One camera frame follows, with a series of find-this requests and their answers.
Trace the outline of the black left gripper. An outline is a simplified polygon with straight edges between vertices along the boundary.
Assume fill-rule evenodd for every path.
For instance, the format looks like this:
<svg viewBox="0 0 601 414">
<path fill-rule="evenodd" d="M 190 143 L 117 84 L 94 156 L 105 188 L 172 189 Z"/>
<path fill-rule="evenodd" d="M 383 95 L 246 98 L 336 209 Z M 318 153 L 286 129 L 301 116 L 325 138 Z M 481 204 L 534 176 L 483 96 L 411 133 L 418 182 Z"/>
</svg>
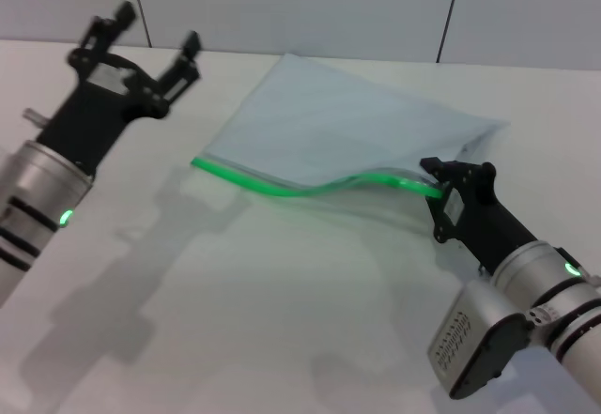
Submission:
<svg viewBox="0 0 601 414">
<path fill-rule="evenodd" d="M 100 163 L 132 121 L 165 118 L 168 104 L 174 104 L 200 79 L 196 57 L 202 44 L 195 31 L 190 31 L 184 39 L 158 84 L 131 61 L 104 54 L 136 18 L 133 4 L 123 1 L 112 18 L 92 19 L 79 44 L 83 50 L 68 54 L 68 63 L 77 74 L 77 85 L 36 138 L 38 144 L 62 156 L 87 176 L 96 175 Z M 98 59 L 90 51 L 104 55 Z M 91 81 L 92 73 L 102 64 L 129 72 L 116 78 L 123 85 L 121 89 L 107 89 Z"/>
</svg>

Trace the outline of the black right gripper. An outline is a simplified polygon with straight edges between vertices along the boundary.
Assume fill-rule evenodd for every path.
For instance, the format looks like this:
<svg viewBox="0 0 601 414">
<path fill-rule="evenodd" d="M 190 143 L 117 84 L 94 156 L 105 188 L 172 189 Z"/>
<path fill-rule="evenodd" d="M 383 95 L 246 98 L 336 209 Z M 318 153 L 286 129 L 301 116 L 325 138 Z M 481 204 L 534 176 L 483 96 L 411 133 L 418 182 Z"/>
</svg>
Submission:
<svg viewBox="0 0 601 414">
<path fill-rule="evenodd" d="M 438 188 L 451 185 L 463 202 L 463 210 L 452 229 L 444 213 L 448 195 L 426 200 L 436 242 L 459 240 L 480 266 L 493 274 L 511 253 L 536 241 L 535 235 L 497 198 L 494 188 L 497 172 L 492 163 L 476 165 L 428 157 L 420 160 L 420 167 L 435 179 Z"/>
</svg>

